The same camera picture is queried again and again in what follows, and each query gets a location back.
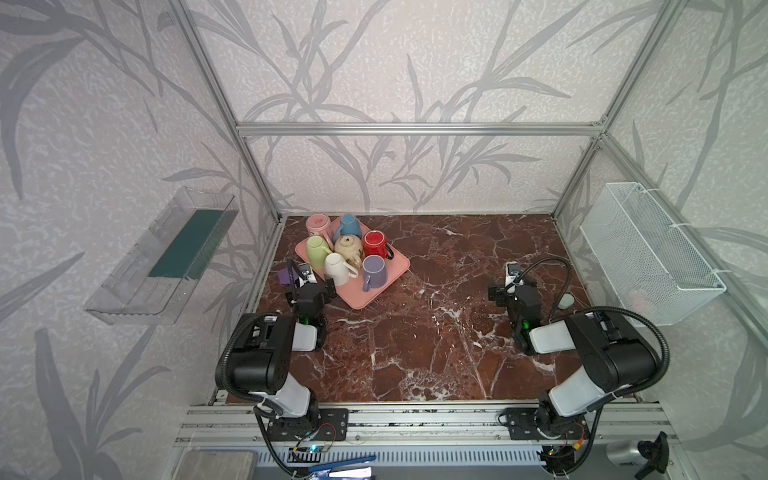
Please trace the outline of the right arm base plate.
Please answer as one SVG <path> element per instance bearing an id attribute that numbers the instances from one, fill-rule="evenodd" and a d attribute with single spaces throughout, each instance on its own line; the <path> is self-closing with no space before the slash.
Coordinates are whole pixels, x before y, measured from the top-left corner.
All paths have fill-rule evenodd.
<path id="1" fill-rule="evenodd" d="M 539 418 L 537 408 L 507 408 L 496 416 L 496 421 L 507 430 L 511 440 L 569 443 L 583 441 L 589 433 L 583 416 L 559 419 L 550 424 Z"/>

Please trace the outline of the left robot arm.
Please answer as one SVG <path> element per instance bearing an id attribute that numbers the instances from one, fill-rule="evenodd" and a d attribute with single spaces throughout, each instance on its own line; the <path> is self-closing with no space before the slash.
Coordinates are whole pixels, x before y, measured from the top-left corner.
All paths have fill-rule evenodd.
<path id="1" fill-rule="evenodd" d="M 322 349 L 327 337 L 324 308 L 336 298 L 335 283 L 313 283 L 289 259 L 287 313 L 246 313 L 240 317 L 219 358 L 215 383 L 228 394 L 254 404 L 259 420 L 291 428 L 316 429 L 316 395 L 290 373 L 295 352 Z"/>

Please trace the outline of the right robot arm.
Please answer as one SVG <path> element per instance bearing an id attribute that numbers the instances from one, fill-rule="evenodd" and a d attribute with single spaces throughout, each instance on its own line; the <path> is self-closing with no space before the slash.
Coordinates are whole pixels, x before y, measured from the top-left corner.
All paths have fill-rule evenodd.
<path id="1" fill-rule="evenodd" d="M 528 274 L 545 263 L 559 263 L 566 280 L 547 319 L 541 315 L 543 299 Z M 575 352 L 581 366 L 561 384 L 538 399 L 531 414 L 508 416 L 511 432 L 559 439 L 570 433 L 589 412 L 616 398 L 645 390 L 666 374 L 671 353 L 659 328 L 642 315 L 624 308 L 595 306 L 557 316 L 572 281 L 573 268 L 552 256 L 522 268 L 504 267 L 505 281 L 488 287 L 488 299 L 506 310 L 516 347 L 528 356 Z"/>

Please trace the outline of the light green mug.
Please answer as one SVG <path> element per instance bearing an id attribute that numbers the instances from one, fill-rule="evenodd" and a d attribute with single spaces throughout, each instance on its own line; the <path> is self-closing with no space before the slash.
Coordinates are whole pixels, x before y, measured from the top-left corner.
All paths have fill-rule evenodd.
<path id="1" fill-rule="evenodd" d="M 332 253 L 327 241 L 321 235 L 312 235 L 306 242 L 307 258 L 310 266 L 316 270 L 323 270 L 326 258 Z"/>

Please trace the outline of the white mug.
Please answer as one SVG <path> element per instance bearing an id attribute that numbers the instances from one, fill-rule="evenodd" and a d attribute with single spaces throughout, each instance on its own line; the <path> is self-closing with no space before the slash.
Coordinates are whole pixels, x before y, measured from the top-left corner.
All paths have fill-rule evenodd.
<path id="1" fill-rule="evenodd" d="M 330 279 L 336 287 L 340 287 L 358 278 L 359 272 L 339 253 L 331 253 L 325 260 L 324 275 L 326 280 Z"/>

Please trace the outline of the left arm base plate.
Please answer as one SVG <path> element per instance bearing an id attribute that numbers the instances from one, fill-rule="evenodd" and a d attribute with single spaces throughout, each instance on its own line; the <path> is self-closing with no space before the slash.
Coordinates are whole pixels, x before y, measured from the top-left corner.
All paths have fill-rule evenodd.
<path id="1" fill-rule="evenodd" d="M 270 420 L 268 438 L 272 441 L 299 440 L 311 437 L 319 441 L 343 441 L 346 439 L 350 411 L 346 408 L 320 408 L 310 410 L 298 418 Z"/>

